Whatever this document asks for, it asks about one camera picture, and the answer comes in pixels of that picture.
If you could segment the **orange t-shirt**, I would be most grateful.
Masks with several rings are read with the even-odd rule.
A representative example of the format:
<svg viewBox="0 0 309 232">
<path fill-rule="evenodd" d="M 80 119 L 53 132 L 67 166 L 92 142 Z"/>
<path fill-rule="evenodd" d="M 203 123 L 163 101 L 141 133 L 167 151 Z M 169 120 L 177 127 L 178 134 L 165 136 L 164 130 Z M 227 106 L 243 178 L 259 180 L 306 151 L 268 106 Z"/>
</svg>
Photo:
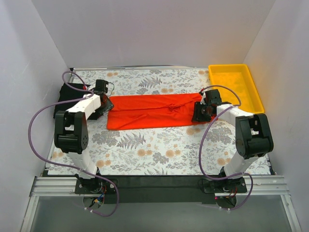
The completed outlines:
<svg viewBox="0 0 309 232">
<path fill-rule="evenodd" d="M 108 113 L 107 129 L 112 131 L 181 127 L 192 122 L 198 93 L 112 96 L 114 108 Z"/>
</svg>

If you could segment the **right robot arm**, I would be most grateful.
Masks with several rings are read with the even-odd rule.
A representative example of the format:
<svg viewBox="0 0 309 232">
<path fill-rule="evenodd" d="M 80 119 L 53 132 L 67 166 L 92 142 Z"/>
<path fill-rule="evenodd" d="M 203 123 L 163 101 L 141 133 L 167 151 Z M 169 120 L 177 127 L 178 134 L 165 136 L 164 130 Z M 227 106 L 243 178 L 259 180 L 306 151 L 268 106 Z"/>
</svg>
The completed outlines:
<svg viewBox="0 0 309 232">
<path fill-rule="evenodd" d="M 215 177 L 200 168 L 204 178 L 198 185 L 204 193 L 246 192 L 243 177 L 247 169 L 274 148 L 267 116 L 241 110 L 240 102 L 233 105 L 222 101 L 218 85 L 205 87 L 199 94 L 202 98 L 194 104 L 192 122 L 208 123 L 202 138 L 206 138 L 216 120 L 224 120 L 235 127 L 236 152 Z"/>
</svg>

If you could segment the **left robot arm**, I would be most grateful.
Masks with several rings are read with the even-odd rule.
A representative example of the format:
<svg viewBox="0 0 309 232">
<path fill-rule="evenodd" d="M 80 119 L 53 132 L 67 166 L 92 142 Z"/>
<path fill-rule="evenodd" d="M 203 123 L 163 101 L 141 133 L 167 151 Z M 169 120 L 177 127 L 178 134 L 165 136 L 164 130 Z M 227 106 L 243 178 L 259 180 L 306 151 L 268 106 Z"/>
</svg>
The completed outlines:
<svg viewBox="0 0 309 232">
<path fill-rule="evenodd" d="M 103 187 L 103 181 L 97 177 L 99 170 L 91 160 L 87 148 L 89 142 L 87 120 L 97 120 L 113 108 L 107 96 L 109 82 L 97 80 L 93 89 L 94 95 L 85 95 L 85 100 L 79 101 L 73 107 L 58 111 L 55 115 L 55 146 L 72 160 L 80 169 L 76 178 L 81 186 L 91 193 L 98 193 Z"/>
</svg>

